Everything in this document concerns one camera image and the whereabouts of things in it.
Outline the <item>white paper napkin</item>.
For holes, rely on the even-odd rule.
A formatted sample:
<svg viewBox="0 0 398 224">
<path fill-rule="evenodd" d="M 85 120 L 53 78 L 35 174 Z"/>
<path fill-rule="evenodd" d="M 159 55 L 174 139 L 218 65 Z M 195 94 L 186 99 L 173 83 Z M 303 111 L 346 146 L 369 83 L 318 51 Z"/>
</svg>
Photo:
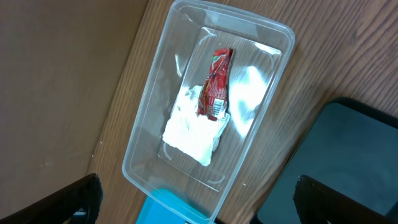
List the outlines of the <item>white paper napkin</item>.
<svg viewBox="0 0 398 224">
<path fill-rule="evenodd" d="M 164 143 L 192 157 L 203 166 L 211 163 L 213 151 L 226 128 L 230 114 L 217 117 L 216 121 L 198 115 L 199 96 L 202 87 L 182 88 L 175 100 L 170 119 L 162 135 Z"/>
</svg>

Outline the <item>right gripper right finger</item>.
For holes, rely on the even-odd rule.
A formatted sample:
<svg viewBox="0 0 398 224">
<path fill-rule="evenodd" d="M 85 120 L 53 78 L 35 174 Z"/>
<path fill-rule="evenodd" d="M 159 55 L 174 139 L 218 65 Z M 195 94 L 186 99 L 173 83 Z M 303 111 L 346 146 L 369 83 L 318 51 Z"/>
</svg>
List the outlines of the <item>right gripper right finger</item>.
<svg viewBox="0 0 398 224">
<path fill-rule="evenodd" d="M 293 200 L 304 224 L 397 223 L 397 204 L 381 215 L 307 175 L 298 178 Z"/>
</svg>

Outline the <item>red snack wrapper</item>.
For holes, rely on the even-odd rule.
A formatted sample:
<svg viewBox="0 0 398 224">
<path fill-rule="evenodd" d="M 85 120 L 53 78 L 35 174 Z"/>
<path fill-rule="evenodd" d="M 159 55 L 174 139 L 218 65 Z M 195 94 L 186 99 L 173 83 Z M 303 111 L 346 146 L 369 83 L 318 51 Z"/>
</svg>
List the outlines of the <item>red snack wrapper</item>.
<svg viewBox="0 0 398 224">
<path fill-rule="evenodd" d="M 225 117 L 228 105 L 229 65 L 233 49 L 215 51 L 208 76 L 200 91 L 197 114 L 206 116 L 212 121 Z"/>
</svg>

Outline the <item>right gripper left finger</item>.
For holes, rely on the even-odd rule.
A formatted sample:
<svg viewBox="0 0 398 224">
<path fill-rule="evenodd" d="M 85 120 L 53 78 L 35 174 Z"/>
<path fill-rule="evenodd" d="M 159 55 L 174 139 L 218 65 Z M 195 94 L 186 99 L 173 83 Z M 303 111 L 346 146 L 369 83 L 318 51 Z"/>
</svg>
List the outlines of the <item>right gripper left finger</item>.
<svg viewBox="0 0 398 224">
<path fill-rule="evenodd" d="M 98 174 L 56 191 L 22 210 L 1 219 L 1 223 L 95 223 L 103 200 Z"/>
</svg>

